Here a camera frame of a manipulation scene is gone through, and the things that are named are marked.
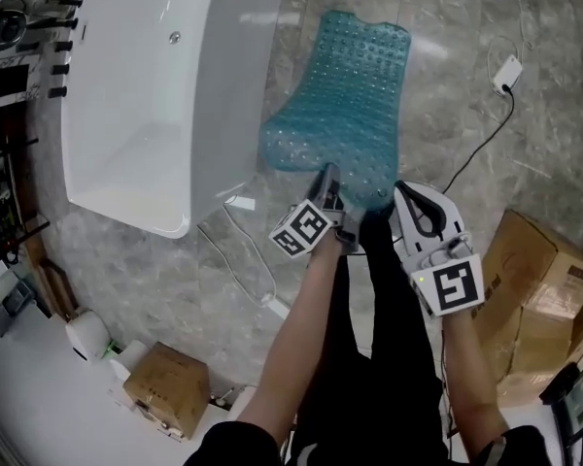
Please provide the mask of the person's black t-shirt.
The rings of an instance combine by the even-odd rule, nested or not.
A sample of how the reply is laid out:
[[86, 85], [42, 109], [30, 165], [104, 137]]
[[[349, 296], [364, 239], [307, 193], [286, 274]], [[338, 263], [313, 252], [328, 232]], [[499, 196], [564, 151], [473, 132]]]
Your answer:
[[[552, 466], [544, 437], [531, 425], [508, 430], [469, 465], [448, 457], [444, 444], [418, 446], [404, 466]], [[241, 421], [213, 426], [183, 466], [389, 466], [394, 454], [376, 445], [338, 448], [333, 441], [307, 445], [281, 459], [280, 448], [263, 429]]]

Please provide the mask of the black framed display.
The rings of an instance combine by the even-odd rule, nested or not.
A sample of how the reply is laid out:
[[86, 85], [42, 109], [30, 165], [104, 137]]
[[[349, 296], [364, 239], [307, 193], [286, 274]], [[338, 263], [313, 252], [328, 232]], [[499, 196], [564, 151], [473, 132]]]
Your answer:
[[568, 363], [539, 398], [552, 411], [563, 466], [583, 466], [583, 365]]

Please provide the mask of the person's black trousers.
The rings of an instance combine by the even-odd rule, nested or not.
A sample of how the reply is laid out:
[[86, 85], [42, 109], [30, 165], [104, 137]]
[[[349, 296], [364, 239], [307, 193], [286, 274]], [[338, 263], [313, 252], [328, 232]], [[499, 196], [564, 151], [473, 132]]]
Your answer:
[[287, 466], [448, 466], [442, 396], [417, 294], [394, 251], [389, 210], [365, 215], [360, 245], [374, 291], [370, 356], [351, 322], [340, 257], [322, 356], [302, 400]]

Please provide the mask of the marble pattern basin block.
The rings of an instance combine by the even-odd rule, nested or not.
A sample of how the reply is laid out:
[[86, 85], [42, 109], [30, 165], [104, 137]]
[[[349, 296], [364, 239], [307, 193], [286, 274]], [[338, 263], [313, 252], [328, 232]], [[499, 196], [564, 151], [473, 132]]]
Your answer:
[[0, 59], [0, 108], [39, 96], [41, 63], [40, 54]]

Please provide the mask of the white rimmed round basin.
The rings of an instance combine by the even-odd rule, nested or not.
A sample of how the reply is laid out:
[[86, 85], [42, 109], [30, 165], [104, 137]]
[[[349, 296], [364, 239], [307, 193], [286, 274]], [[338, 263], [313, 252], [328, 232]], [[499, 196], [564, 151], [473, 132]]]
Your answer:
[[26, 26], [25, 12], [0, 9], [0, 51], [15, 46], [22, 39]]

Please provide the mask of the white glossy platform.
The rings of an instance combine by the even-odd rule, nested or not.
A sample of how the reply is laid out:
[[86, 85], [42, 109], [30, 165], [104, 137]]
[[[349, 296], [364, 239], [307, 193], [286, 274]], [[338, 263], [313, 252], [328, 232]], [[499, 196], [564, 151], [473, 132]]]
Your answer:
[[108, 361], [83, 361], [63, 320], [34, 305], [0, 337], [0, 432], [28, 466], [183, 466], [226, 418], [209, 406], [191, 439], [166, 436], [132, 409]]

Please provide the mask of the teal rubber bath mat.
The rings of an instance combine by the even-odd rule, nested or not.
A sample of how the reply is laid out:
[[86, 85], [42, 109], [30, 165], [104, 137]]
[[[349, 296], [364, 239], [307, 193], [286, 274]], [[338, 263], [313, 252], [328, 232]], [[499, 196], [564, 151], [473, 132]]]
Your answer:
[[398, 179], [398, 111], [411, 47], [407, 30], [323, 14], [305, 72], [263, 124], [260, 152], [273, 169], [340, 171], [342, 196], [369, 211], [389, 205]]

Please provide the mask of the brown wooden board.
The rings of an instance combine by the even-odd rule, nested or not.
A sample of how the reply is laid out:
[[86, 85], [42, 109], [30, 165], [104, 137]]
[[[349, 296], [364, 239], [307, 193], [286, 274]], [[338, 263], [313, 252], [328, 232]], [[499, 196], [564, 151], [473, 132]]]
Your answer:
[[66, 272], [46, 257], [40, 260], [34, 272], [50, 313], [66, 322], [75, 319], [79, 305]]

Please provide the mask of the small cardboard box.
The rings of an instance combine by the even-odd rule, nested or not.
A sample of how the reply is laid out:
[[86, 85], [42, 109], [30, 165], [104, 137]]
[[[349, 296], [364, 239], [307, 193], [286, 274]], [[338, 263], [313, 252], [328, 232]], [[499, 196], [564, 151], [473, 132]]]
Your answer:
[[136, 364], [123, 389], [146, 418], [191, 439], [210, 402], [209, 369], [158, 342]]

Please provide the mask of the white rounded dispenser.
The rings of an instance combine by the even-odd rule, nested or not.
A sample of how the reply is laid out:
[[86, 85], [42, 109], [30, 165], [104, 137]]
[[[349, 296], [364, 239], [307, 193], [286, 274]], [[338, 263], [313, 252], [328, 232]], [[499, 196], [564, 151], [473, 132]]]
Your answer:
[[101, 359], [112, 341], [105, 323], [92, 310], [80, 310], [65, 331], [73, 351], [88, 362]]

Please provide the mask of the person's left forearm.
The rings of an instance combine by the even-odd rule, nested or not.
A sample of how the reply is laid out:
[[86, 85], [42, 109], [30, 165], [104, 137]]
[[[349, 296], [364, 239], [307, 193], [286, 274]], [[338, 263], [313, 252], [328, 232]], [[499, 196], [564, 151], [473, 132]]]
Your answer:
[[313, 249], [301, 287], [267, 355], [257, 390], [238, 419], [281, 446], [319, 364], [342, 244], [332, 230]]

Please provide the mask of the large torn cardboard box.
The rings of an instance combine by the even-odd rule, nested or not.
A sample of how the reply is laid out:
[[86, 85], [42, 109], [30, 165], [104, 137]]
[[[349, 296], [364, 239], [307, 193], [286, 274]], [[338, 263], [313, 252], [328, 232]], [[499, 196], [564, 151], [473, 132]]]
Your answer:
[[498, 402], [529, 404], [567, 365], [572, 324], [583, 307], [583, 251], [507, 210], [482, 269], [486, 300], [473, 322]]

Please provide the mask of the white rectangular bathtub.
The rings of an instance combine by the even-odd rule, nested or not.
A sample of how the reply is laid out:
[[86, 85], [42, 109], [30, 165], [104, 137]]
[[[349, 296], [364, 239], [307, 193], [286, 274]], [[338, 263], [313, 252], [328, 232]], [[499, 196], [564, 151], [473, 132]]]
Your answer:
[[178, 239], [257, 166], [281, 0], [82, 0], [61, 103], [68, 199]]

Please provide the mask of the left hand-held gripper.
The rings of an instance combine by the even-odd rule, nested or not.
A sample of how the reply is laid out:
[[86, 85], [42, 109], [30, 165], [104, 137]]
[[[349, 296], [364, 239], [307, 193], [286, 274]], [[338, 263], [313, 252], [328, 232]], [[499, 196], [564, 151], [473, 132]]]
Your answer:
[[306, 198], [294, 205], [270, 232], [269, 240], [290, 258], [312, 252], [329, 230], [342, 244], [342, 253], [359, 249], [364, 209], [339, 196], [340, 170], [328, 163], [310, 185]]

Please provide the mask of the grey metal fixture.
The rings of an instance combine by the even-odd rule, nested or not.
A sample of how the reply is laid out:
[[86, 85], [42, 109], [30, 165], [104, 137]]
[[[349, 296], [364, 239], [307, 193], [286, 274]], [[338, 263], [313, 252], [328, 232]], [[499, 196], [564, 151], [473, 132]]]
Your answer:
[[26, 281], [19, 281], [14, 289], [0, 303], [0, 338], [15, 322], [19, 312], [34, 299], [34, 293]]

